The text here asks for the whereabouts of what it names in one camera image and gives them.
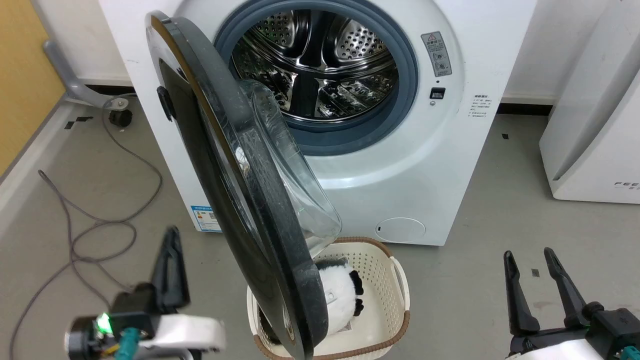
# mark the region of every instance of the stainless steel drum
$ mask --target stainless steel drum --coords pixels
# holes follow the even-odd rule
[[[232,59],[241,78],[267,85],[280,109],[303,122],[353,119],[380,104],[397,81],[383,41],[330,12],[269,16],[244,34]]]

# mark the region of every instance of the green led light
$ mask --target green led light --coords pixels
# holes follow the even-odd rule
[[[109,315],[107,315],[107,313],[103,313],[102,315],[98,316],[98,319],[96,319],[96,323],[98,325],[98,330],[101,333],[113,334],[113,331],[111,330],[111,324],[109,323]]]

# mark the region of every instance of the gray cable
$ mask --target gray cable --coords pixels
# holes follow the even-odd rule
[[[106,260],[110,260],[110,259],[116,258],[116,257],[124,254],[125,252],[127,252],[127,250],[129,250],[133,246],[133,244],[136,242],[136,238],[137,238],[138,232],[136,231],[136,228],[129,221],[132,220],[133,218],[135,218],[136,216],[138,216],[141,212],[143,212],[151,204],[151,202],[153,202],[153,200],[157,197],[158,193],[160,192],[160,189],[162,188],[163,181],[164,181],[164,179],[162,177],[162,174],[160,173],[160,171],[155,166],[153,166],[149,161],[143,159],[141,156],[137,155],[136,153],[134,153],[131,150],[129,150],[126,147],[124,147],[120,142],[118,142],[118,140],[116,140],[115,137],[113,137],[113,135],[109,131],[109,128],[107,127],[107,121],[106,121],[106,117],[105,117],[105,112],[106,112],[105,110],[106,110],[107,105],[111,101],[113,101],[114,99],[117,99],[118,97],[132,96],[132,95],[135,95],[135,93],[129,93],[129,94],[122,94],[122,95],[114,96],[114,97],[110,98],[109,100],[107,100],[102,105],[102,113],[101,113],[102,127],[106,131],[107,135],[109,135],[110,139],[119,148],[121,148],[125,152],[129,153],[131,156],[135,157],[136,159],[142,161],[146,166],[148,166],[153,172],[156,173],[156,175],[158,176],[158,186],[157,186],[156,190],[154,191],[153,195],[151,195],[151,197],[149,198],[149,200],[146,201],[144,203],[144,205],[142,205],[140,208],[138,208],[138,210],[134,211],[133,214],[131,214],[131,215],[127,216],[127,217],[124,217],[122,219],[107,220],[107,219],[99,218],[99,217],[96,217],[94,215],[89,214],[85,210],[81,209],[78,205],[74,204],[71,200],[67,199],[58,190],[56,185],[49,179],[49,177],[47,177],[47,174],[45,174],[44,171],[42,171],[42,170],[38,170],[38,175],[40,175],[40,177],[49,186],[49,188],[51,188],[51,190],[58,196],[58,200],[60,200],[60,205],[62,206],[62,210],[65,212],[65,218],[67,219],[67,243],[68,243],[68,246],[69,246],[69,259],[68,259],[68,262],[66,264],[64,264],[60,269],[58,269],[56,272],[54,272],[51,275],[51,277],[48,278],[48,280],[46,280],[43,283],[43,285],[33,295],[31,300],[29,300],[29,303],[27,304],[27,306],[23,310],[22,314],[20,315],[20,318],[18,319],[18,322],[15,324],[15,327],[13,328],[13,332],[11,334],[11,340],[9,341],[9,360],[14,360],[13,348],[15,347],[15,339],[18,336],[18,331],[20,330],[20,326],[22,325],[22,322],[24,321],[24,318],[29,313],[29,310],[31,309],[31,306],[36,301],[36,299],[40,296],[41,292],[43,292],[45,290],[45,288],[50,283],[52,283],[53,280],[55,280],[58,276],[60,276],[60,274],[62,274],[62,272],[64,272],[68,267],[70,267],[73,270],[73,272],[76,275],[76,277],[84,284],[84,286],[86,286],[86,288],[88,288],[95,296],[98,297],[98,299],[100,299],[100,301],[102,301],[104,303],[104,305],[106,306],[107,309],[109,309],[109,300],[101,292],[99,292],[96,288],[94,288],[86,279],[84,279],[82,277],[82,275],[80,275],[80,273],[76,269],[76,263],[77,262],[91,263],[91,264],[96,265],[116,285],[118,285],[119,287],[121,287],[125,291],[130,291],[131,290],[125,284],[122,284],[120,281],[117,281],[111,274],[109,274],[109,272],[107,272],[107,270],[104,267],[102,267],[102,265],[100,263],[103,262],[103,261],[106,261]],[[73,237],[72,226],[71,226],[71,216],[69,215],[69,209],[68,209],[67,205],[69,205],[72,208],[80,211],[82,214],[94,219],[96,221],[96,223],[93,224],[92,226],[88,227],[87,229],[81,231],[78,235],[76,235],[76,237]],[[131,241],[122,250],[116,251],[115,253],[113,253],[111,255],[103,256],[101,258],[93,258],[91,256],[81,256],[81,255],[79,255],[76,252],[76,245],[77,245],[78,241],[80,241],[80,239],[82,239],[83,236],[86,235],[87,233],[89,233],[89,232],[91,232],[91,231],[93,231],[95,229],[98,229],[98,228],[100,228],[102,226],[106,226],[106,225],[124,225],[124,226],[128,227],[132,231]]]

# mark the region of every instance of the white wall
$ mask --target white wall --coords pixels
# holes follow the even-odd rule
[[[609,1],[620,0],[538,0],[505,101],[554,103]],[[79,78],[91,84],[131,84],[97,0],[32,2]]]
[[[79,78],[88,84],[131,86],[97,0],[31,2]]]
[[[598,17],[612,1],[620,0],[538,0],[504,97],[555,103]]]

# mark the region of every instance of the warning label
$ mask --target warning label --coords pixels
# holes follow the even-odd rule
[[[209,206],[191,206],[193,216],[200,226],[200,231],[210,231],[212,233],[222,233],[218,219]]]
[[[449,61],[449,53],[447,47],[442,40],[439,31],[421,35],[422,42],[427,47],[427,52],[431,58],[433,66],[433,74],[436,76],[451,75],[451,62]]]
[[[493,100],[489,95],[474,95],[469,108],[469,117],[486,117]]]

